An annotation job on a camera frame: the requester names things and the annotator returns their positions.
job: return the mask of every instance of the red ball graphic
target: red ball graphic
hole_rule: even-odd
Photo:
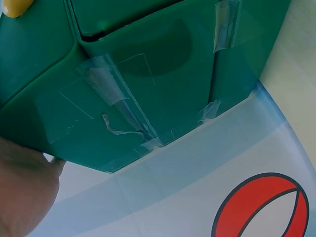
[[[255,175],[225,198],[213,223],[212,237],[240,237],[250,221],[272,201],[296,192],[294,209],[282,237],[303,237],[309,219],[309,204],[303,188],[278,173]]]

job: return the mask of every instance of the white surface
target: white surface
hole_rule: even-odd
[[[316,172],[261,90],[115,175],[67,164],[56,203],[30,236],[210,237],[226,196],[242,181],[265,172],[290,176],[303,187],[311,212],[305,237],[314,237]],[[290,196],[280,200],[282,204],[277,199],[262,212],[277,219],[271,236],[282,231],[293,209]],[[265,228],[253,221],[247,231]]]
[[[261,82],[316,168],[316,0],[292,0]]]
[[[296,193],[281,196],[265,206],[250,221],[241,237],[281,237],[290,222]]]

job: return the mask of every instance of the clear tape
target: clear tape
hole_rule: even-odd
[[[202,110],[202,118],[199,122],[205,123],[207,120],[216,118],[217,111],[219,106],[221,105],[220,100],[215,100],[209,103],[203,110]]]
[[[214,52],[234,46],[241,0],[223,0],[215,4]]]
[[[126,99],[118,84],[113,78],[111,68],[103,57],[95,57],[81,65],[79,71],[84,80],[102,97],[110,106],[120,100]]]
[[[126,131],[111,127],[109,115],[102,113],[101,116],[106,129],[114,135],[121,136],[134,133],[143,137],[144,142],[134,148],[134,151],[139,153],[140,157],[164,147],[189,131],[199,127],[208,119],[215,118],[220,106],[219,100],[211,102],[195,115],[188,115],[189,126],[187,126],[188,124],[180,124],[167,134],[157,135],[155,128],[151,126],[150,121],[140,108],[109,55],[89,59],[79,66],[78,71],[82,79],[87,82],[109,106],[115,106],[135,130]]]
[[[136,134],[139,134],[141,136],[144,135],[144,133],[142,131],[122,131],[122,130],[113,129],[110,127],[109,116],[107,114],[102,114],[102,118],[103,118],[103,121],[105,123],[105,126],[107,127],[107,130],[110,131],[111,133],[113,133],[114,135],[125,135],[125,134],[130,134],[130,133],[136,133]]]

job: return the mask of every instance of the container lid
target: container lid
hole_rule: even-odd
[[[110,33],[180,0],[69,0],[82,36]]]

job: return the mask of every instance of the human hand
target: human hand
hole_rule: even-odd
[[[0,138],[0,237],[24,237],[44,218],[65,165]]]

